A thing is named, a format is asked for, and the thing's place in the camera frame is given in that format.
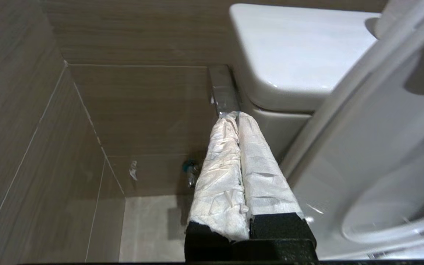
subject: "toilet tank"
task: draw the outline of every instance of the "toilet tank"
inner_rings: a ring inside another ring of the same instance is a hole
[[[379,13],[235,4],[232,68],[255,106],[313,113],[377,40]]]

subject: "brown wood-grain tile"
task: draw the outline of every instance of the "brown wood-grain tile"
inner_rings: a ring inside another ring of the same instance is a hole
[[[387,0],[42,0],[72,64],[228,63],[234,3],[380,12]]]
[[[0,0],[0,204],[63,70],[33,0]]]
[[[66,70],[0,210],[0,264],[84,262],[103,161]]]
[[[200,161],[205,154],[169,154],[145,156],[109,156],[114,173],[127,197],[192,194],[182,165],[188,159]],[[137,181],[129,169],[137,162]]]
[[[108,156],[195,154],[217,120],[205,67],[70,67]]]
[[[106,163],[86,262],[118,262],[125,197]]]

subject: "white ceramic toilet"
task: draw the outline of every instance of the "white ceramic toilet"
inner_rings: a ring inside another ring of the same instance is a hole
[[[424,0],[397,2],[378,21],[230,8],[241,110],[281,161],[320,259],[424,244]]]

